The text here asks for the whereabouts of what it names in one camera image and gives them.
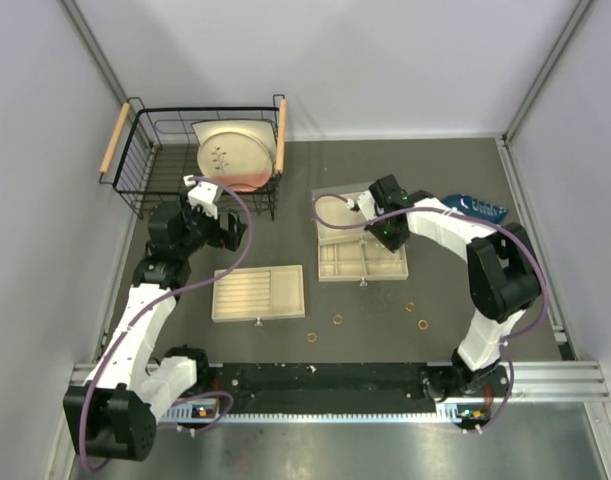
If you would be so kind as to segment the beige ring slot tray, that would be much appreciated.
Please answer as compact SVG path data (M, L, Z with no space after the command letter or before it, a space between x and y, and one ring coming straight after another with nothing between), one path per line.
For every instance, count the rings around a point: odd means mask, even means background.
M214 323L255 322L305 317L301 265L240 268L213 285Z

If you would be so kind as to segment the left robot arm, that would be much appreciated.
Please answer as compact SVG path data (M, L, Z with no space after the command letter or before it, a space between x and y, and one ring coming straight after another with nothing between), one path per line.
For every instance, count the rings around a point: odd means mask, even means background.
M250 212L230 212L222 223L187 198L159 204L147 230L120 322L92 372L63 398L75 452L88 471L92 458L144 460L175 402L209 390L212 374L200 349L175 347L154 372L147 365L180 297L194 288L190 257L205 246L247 253L254 235Z

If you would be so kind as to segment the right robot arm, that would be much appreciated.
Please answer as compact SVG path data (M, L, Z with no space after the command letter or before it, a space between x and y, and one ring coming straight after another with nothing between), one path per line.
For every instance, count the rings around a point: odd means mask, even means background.
M425 191L405 191L392 175L361 193L355 209L369 222L365 230L392 252L416 235L466 263L474 305L470 326L452 354L450 368L429 373L424 387L435 400L477 394L500 361L501 345L542 293L524 228L513 223L499 231L495 224L466 216Z

